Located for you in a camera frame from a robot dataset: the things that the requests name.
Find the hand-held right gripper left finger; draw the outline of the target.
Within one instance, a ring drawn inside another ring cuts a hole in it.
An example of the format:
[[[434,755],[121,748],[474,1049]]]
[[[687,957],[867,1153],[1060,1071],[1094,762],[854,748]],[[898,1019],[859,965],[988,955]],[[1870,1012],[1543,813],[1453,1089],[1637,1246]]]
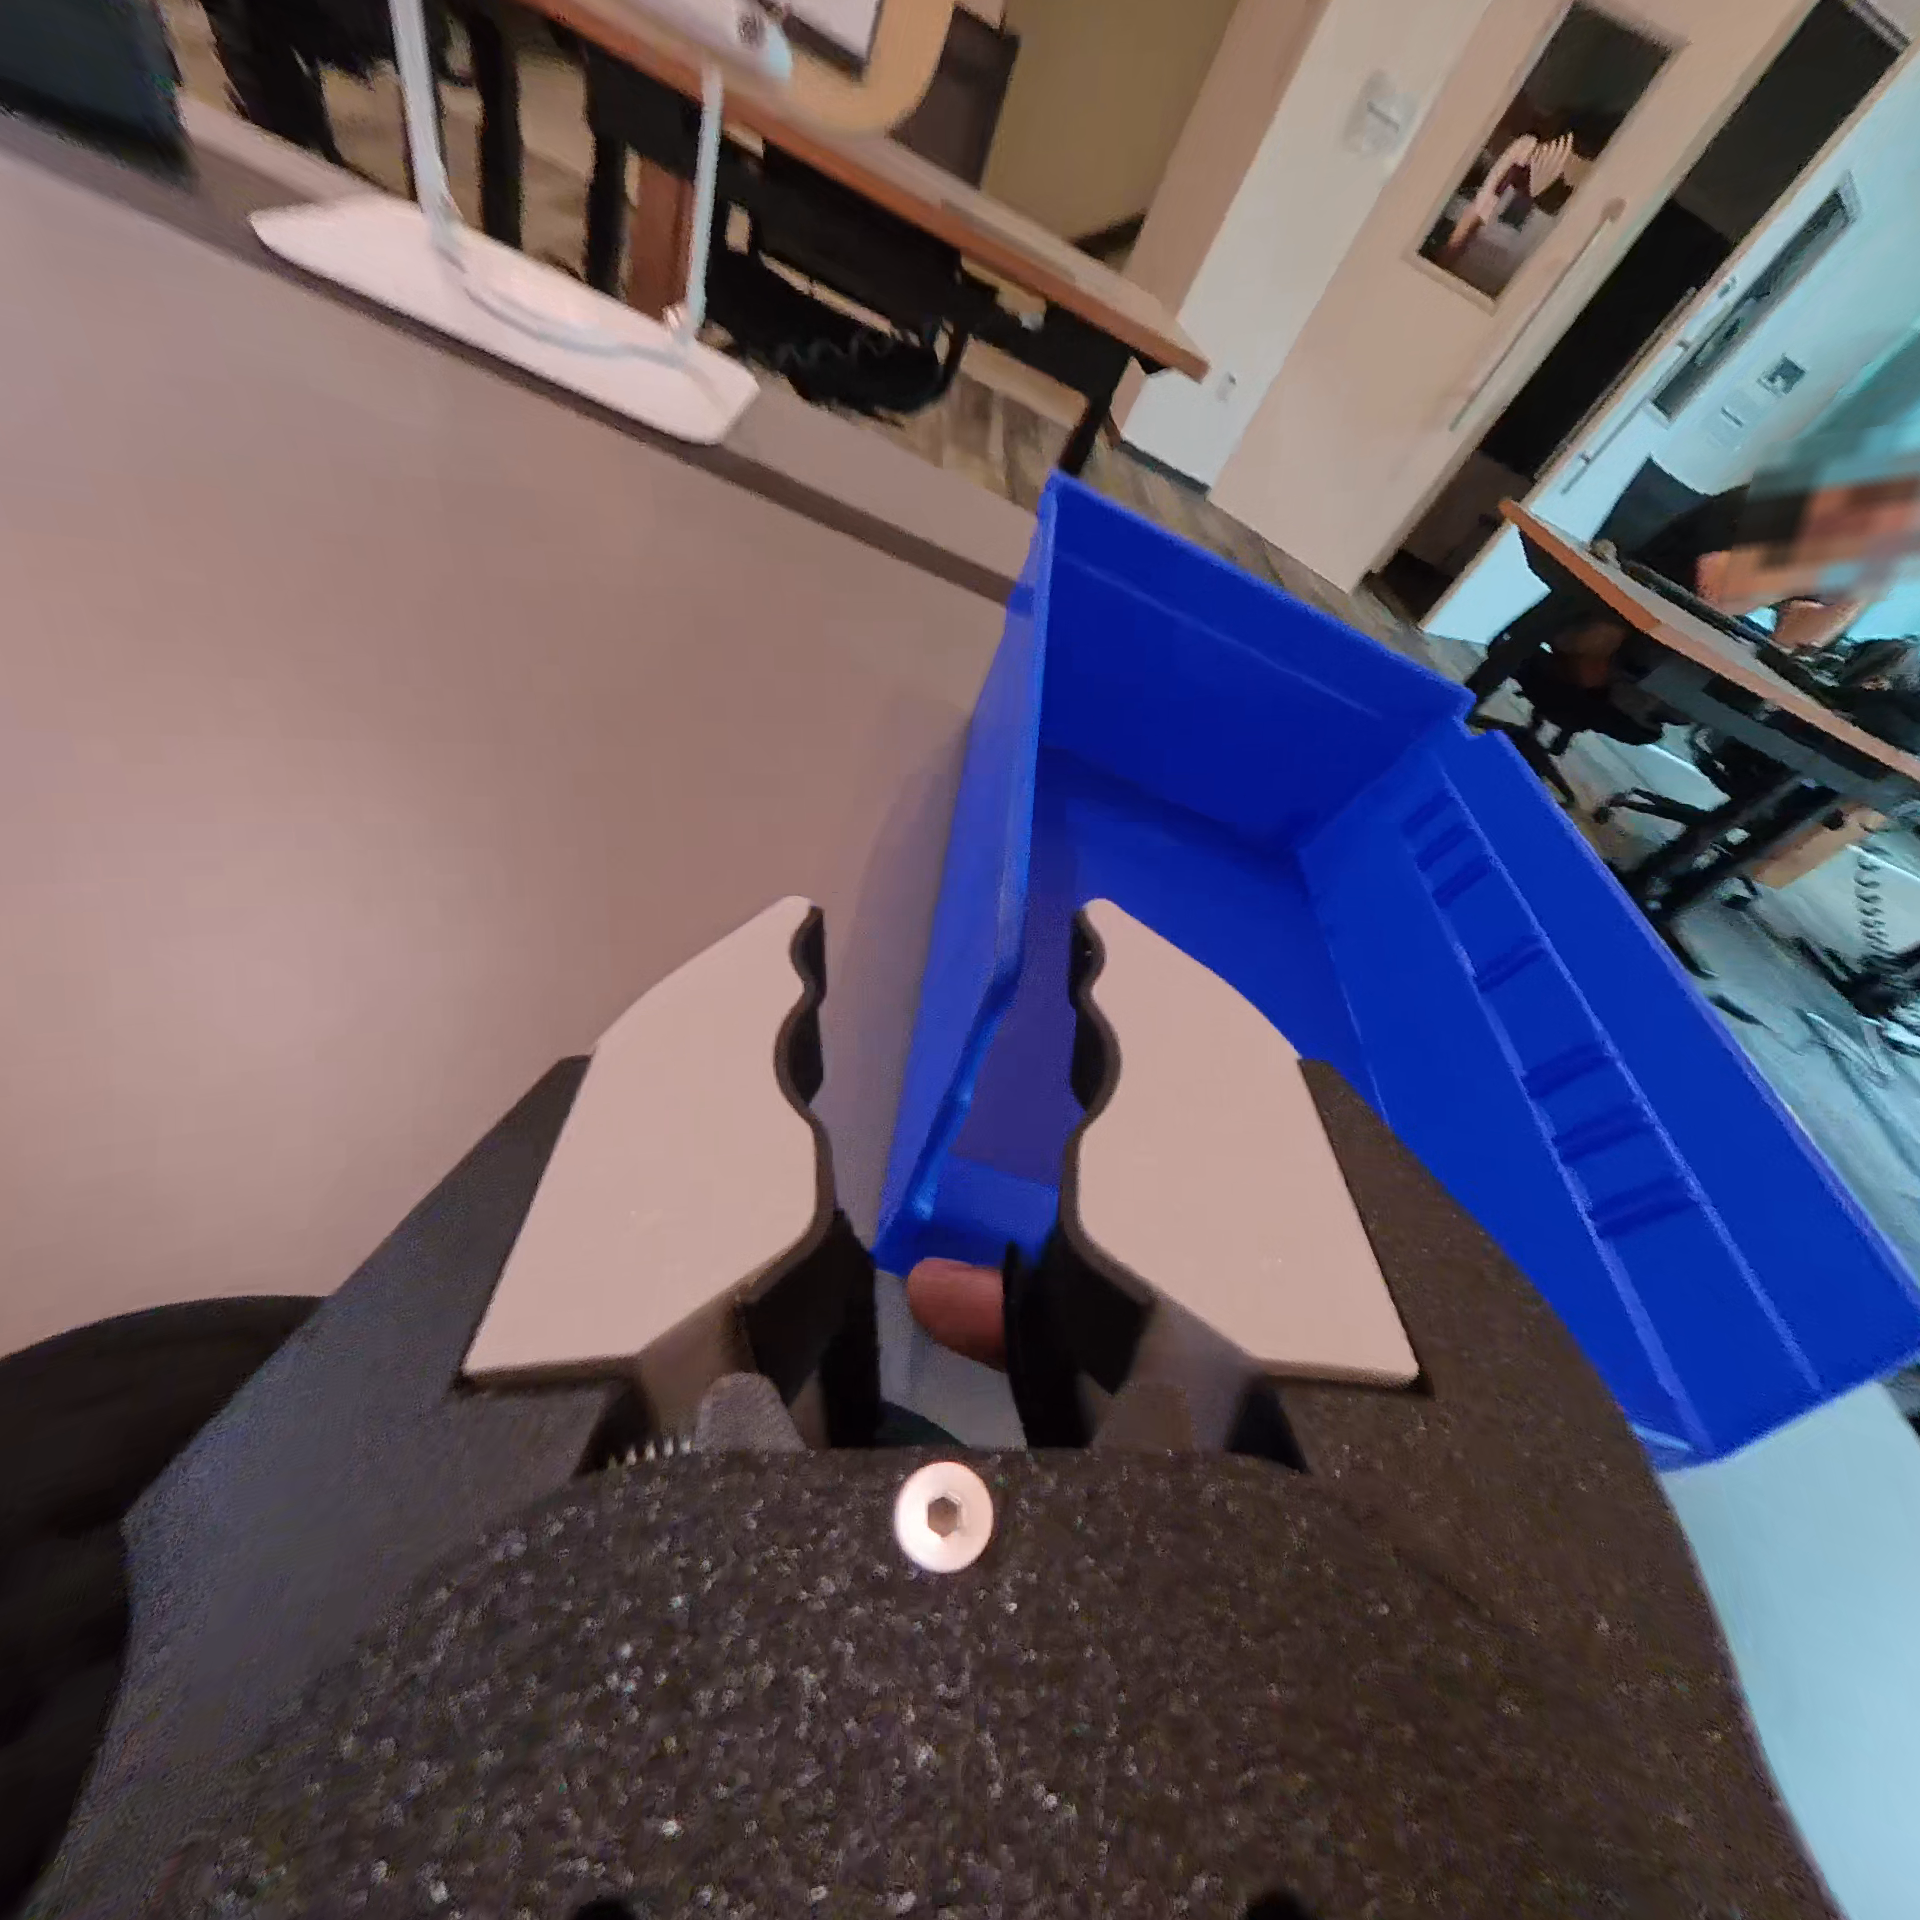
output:
[[[878,1444],[878,1262],[815,1113],[823,1004],[824,915],[785,897],[603,1030],[467,1383],[616,1383],[681,1438],[718,1378],[760,1375],[809,1444]]]

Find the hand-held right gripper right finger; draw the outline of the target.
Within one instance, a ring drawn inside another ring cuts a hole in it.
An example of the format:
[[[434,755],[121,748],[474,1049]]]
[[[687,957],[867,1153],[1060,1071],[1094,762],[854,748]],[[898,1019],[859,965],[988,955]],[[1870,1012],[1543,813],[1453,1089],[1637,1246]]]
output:
[[[1002,1262],[1034,1450],[1296,1450],[1286,1387],[1425,1391],[1296,1048],[1116,899],[1076,910],[1057,1210]]]

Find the blue plastic bin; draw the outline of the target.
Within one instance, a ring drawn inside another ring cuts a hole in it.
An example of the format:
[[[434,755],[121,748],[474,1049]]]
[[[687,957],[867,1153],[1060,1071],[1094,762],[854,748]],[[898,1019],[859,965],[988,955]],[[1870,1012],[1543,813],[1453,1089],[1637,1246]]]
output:
[[[1057,1216],[1076,915],[1113,899],[1332,1064],[1665,1467],[1918,1362],[1918,1281],[1468,695],[1043,486],[953,803],[878,1262]]]

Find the black round cushion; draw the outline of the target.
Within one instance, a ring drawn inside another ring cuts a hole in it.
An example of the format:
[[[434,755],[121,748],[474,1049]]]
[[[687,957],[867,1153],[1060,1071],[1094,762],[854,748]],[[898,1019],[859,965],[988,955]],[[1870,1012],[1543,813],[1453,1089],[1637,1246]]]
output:
[[[121,1691],[127,1513],[318,1304],[143,1306],[5,1360],[5,1915],[56,1858]]]

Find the wooden office desk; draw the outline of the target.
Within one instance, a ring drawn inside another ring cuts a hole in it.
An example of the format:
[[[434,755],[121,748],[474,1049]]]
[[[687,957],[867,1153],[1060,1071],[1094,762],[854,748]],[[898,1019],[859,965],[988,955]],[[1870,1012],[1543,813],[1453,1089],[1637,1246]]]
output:
[[[1519,538],[1535,576],[1577,589],[1598,611],[1653,647],[1649,697],[1768,762],[1768,778],[1753,790],[1712,808],[1623,871],[1627,893],[1665,939],[1679,939],[1685,915],[1755,871],[1793,830],[1842,803],[1863,803],[1893,820],[1918,818],[1918,755],[1828,708],[1762,654],[1703,618],[1690,603],[1649,589],[1523,502],[1503,498],[1498,512]]]

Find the white sign stand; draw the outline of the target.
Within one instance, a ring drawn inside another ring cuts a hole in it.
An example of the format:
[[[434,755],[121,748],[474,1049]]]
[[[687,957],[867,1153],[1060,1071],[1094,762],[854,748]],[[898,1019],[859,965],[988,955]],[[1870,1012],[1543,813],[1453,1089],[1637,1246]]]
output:
[[[765,4],[645,4],[697,49],[702,128],[692,179],[685,299],[668,322],[595,293],[481,229],[449,186],[420,4],[391,4],[415,203],[387,195],[253,211],[257,238],[307,277],[537,372],[564,393],[685,445],[724,445],[758,397],[758,376],[702,344],[708,249],[727,128],[727,82],[785,87],[794,49]]]

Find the wooden desk with black legs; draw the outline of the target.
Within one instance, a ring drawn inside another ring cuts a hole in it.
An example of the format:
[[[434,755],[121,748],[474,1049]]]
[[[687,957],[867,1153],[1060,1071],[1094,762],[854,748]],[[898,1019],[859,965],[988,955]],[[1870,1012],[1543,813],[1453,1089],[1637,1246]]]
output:
[[[630,290],[627,163],[634,157],[650,169],[650,180],[668,186],[668,217],[678,236],[654,246],[654,277],[678,279],[687,262],[697,163],[697,49],[664,27],[647,27],[627,4],[533,4],[532,9],[564,32],[586,60],[591,133],[590,286],[610,299]],[[729,255],[748,249],[744,206],[758,186],[765,147],[802,157],[899,222],[960,249],[968,290],[982,299],[972,342],[985,342],[1081,397],[1057,469],[1081,471],[1088,465],[1129,369],[1178,372],[1194,384],[1207,376],[1207,358],[1167,303],[1129,277],[942,173],[930,160],[899,152],[890,137],[813,130],[781,99],[750,93],[748,82],[727,96],[708,252],[713,290],[724,290]]]

